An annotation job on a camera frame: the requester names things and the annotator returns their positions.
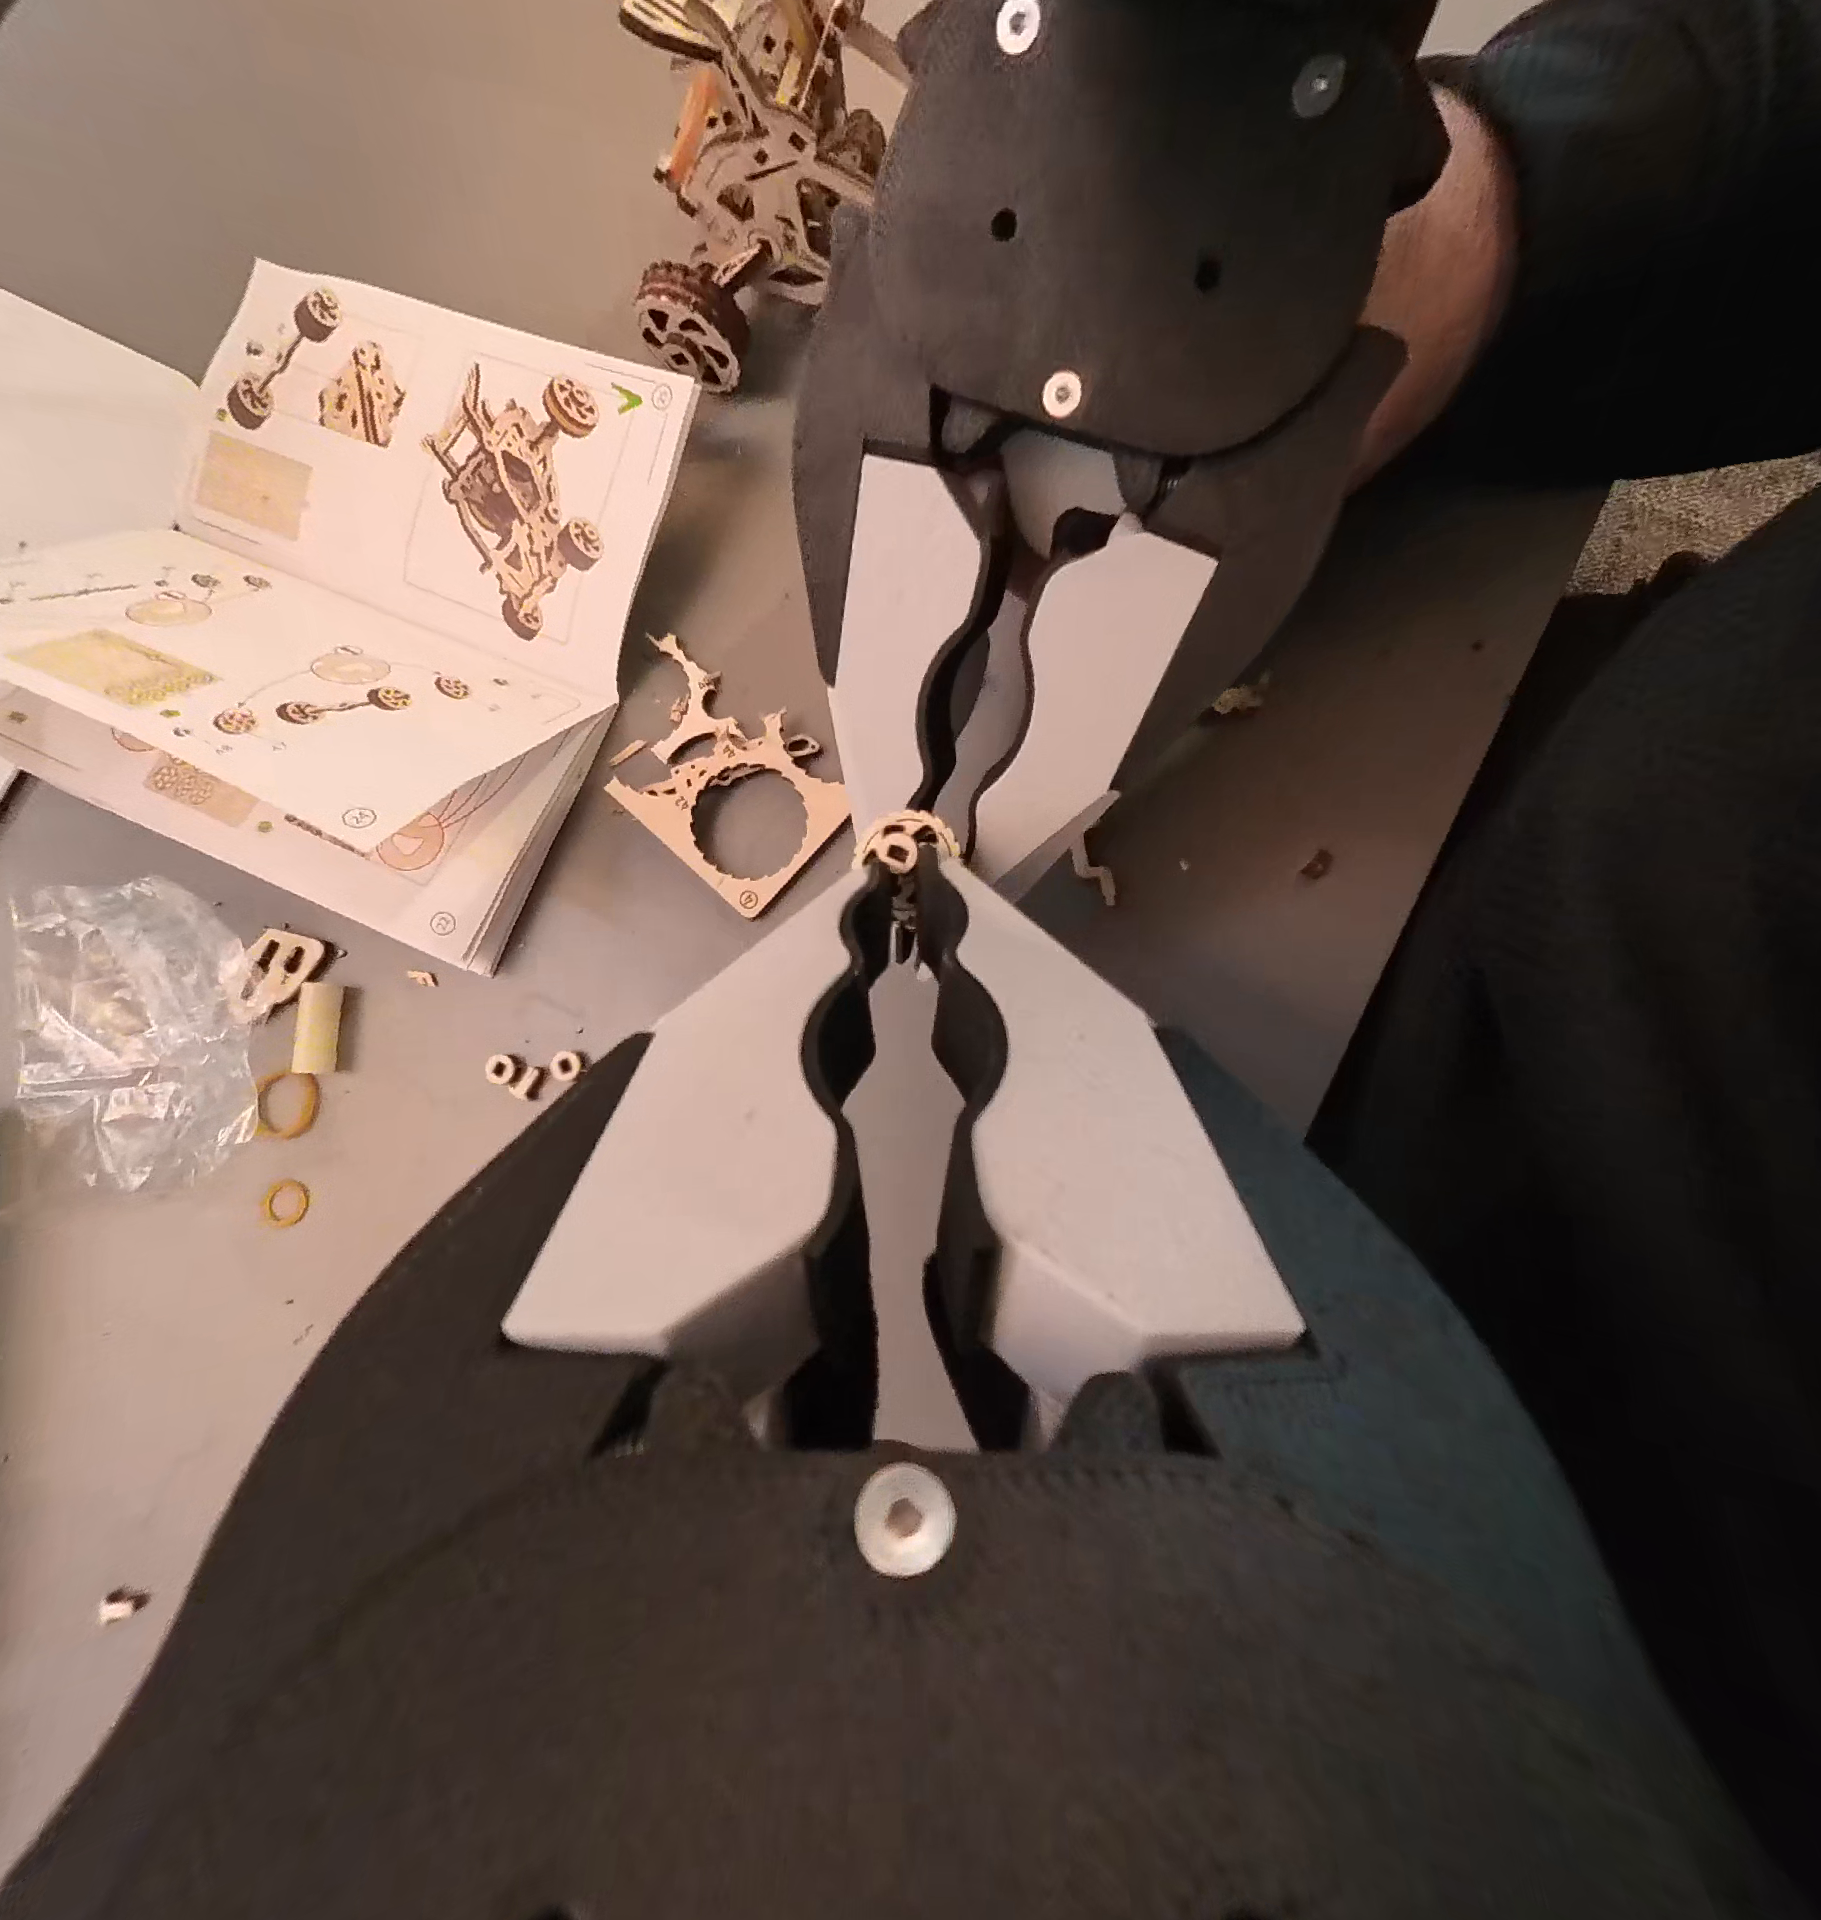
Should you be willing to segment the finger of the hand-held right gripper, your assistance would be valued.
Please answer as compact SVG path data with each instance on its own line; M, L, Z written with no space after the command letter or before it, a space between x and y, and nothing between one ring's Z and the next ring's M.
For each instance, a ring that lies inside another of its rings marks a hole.
M1135 522L1008 589L979 647L941 816L1019 901L1120 791L1120 765L1216 559Z
M957 762L962 662L989 630L1000 476L867 453L831 719L852 824L929 804Z

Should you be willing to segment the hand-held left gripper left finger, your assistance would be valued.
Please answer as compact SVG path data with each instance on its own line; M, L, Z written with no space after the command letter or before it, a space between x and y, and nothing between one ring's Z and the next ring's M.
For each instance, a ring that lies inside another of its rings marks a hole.
M639 1038L502 1335L774 1396L801 1448L873 1440L880 1335L849 1092L876 1058L893 876L858 868Z

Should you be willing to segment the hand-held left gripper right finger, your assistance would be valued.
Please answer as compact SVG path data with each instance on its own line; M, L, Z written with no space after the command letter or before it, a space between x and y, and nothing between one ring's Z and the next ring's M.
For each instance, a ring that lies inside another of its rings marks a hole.
M916 868L961 1095L926 1319L972 1436L1175 1359L1308 1335L1152 1020L957 856Z

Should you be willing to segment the wooden parts sheet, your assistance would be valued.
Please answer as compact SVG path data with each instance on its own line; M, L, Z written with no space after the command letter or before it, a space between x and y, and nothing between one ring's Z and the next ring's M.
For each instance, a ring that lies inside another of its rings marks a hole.
M646 784L609 778L607 796L743 919L760 919L849 824L844 787L813 775L825 745L812 735L792 735L782 709L761 714L748 735L734 714L712 709L718 676L693 662L676 634L650 634L650 647L680 668L683 696L664 738L630 744L612 765L646 753L664 775ZM743 780L776 780L801 809L796 844L760 876L725 871L699 837L705 796Z

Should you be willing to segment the person's right forearm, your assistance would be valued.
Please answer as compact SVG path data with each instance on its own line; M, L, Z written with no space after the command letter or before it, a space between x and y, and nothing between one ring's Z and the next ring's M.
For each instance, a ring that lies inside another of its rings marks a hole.
M1431 465L1556 489L1821 449L1821 4L1540 4L1426 75L1500 138L1518 234Z

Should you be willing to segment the wooden model buggy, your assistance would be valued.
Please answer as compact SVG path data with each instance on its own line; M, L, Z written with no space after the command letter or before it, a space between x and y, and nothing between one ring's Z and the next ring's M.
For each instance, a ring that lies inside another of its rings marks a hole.
M697 230L683 259L644 267L639 333L727 396L748 350L743 295L822 305L833 218L873 205L886 127L849 104L844 55L893 79L908 68L863 4L620 4L620 26L687 77L652 179Z

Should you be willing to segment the person's right hand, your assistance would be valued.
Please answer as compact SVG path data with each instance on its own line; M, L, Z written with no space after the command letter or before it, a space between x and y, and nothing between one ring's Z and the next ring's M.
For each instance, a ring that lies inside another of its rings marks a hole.
M1446 417L1494 348L1518 280L1518 157L1486 104L1477 60L1435 60L1426 79L1449 150L1431 188L1380 234L1362 321L1394 333L1406 359L1362 430L1353 493Z

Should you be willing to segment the slotted oval wooden plate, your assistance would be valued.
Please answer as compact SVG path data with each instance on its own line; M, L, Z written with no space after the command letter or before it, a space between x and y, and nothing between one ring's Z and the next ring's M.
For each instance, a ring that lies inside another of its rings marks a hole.
M233 991L235 1020L245 1025L266 1021L276 1010L293 1002L301 989L312 983L327 959L331 946L323 937L285 926L262 929L245 951L245 976Z

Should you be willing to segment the instruction booklet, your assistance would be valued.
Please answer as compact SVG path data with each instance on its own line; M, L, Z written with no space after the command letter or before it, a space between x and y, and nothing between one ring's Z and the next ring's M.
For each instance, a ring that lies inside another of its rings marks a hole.
M341 851L398 941L464 944L385 853L590 753L693 378L258 259L168 522L0 564L0 681L250 803L259 871Z

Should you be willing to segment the clear plastic bag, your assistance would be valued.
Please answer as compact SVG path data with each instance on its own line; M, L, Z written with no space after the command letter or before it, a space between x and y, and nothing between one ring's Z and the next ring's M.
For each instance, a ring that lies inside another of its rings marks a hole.
M40 1163L101 1196L168 1196L254 1138L245 946L165 876L10 901L14 1112Z

